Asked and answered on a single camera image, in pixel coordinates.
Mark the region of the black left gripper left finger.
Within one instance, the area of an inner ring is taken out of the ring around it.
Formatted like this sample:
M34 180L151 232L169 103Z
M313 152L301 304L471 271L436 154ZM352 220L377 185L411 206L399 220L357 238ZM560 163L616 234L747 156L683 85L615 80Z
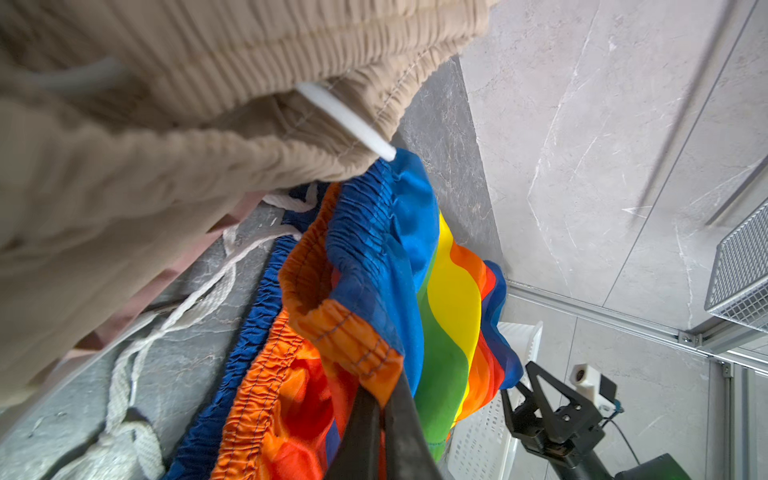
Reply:
M325 480L376 480L379 477L380 421L378 401L367 390L359 389Z

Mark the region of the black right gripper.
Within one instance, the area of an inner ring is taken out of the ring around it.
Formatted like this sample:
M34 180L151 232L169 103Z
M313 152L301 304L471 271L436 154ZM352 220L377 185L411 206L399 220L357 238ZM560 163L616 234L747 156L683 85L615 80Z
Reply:
M547 460L555 468L603 468L595 452L604 439L602 416L593 403L535 361L526 373L541 412L531 420L531 390L515 386L523 403L514 407L510 389L499 392L504 421L513 438L528 453Z

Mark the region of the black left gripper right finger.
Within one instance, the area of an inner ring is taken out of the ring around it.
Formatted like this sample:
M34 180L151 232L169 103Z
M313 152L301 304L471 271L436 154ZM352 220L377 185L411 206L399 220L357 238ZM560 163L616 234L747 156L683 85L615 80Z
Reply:
M384 408L384 432L387 479L442 479L424 438L405 373Z

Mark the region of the multicolour orange blue shorts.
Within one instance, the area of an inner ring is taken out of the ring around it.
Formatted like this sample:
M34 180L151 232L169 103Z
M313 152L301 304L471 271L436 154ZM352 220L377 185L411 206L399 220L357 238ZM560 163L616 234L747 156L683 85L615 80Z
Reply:
M60 479L324 479L359 389L381 411L407 376L435 463L455 426L523 375L499 330L500 267L459 245L415 154L289 195L256 301L218 389L170 463L152 426L131 417L151 346L200 322L229 295L248 245L117 357L98 439Z

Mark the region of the pink drawstring shorts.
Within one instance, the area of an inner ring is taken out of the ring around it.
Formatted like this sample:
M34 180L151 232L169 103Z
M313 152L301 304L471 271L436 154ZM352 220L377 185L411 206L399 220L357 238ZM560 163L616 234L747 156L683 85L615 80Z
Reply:
M156 276L147 280L142 289L136 290L127 303L117 310L102 325L84 337L57 364L47 380L61 382L64 377L73 374L77 367L87 360L95 360L99 354L106 353L126 336L141 329L138 318L142 312L182 273L184 273L213 243L225 229L238 226L265 197L265 192L248 193L243 199L204 235L199 236L178 254L163 262L155 261L153 267L163 266Z

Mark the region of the beige shorts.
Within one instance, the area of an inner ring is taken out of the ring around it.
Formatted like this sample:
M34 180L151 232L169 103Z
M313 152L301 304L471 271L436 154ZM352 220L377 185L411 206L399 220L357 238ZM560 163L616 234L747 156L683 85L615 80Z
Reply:
M1 403L243 197L364 173L376 155L298 91L391 138L489 1L5 1Z

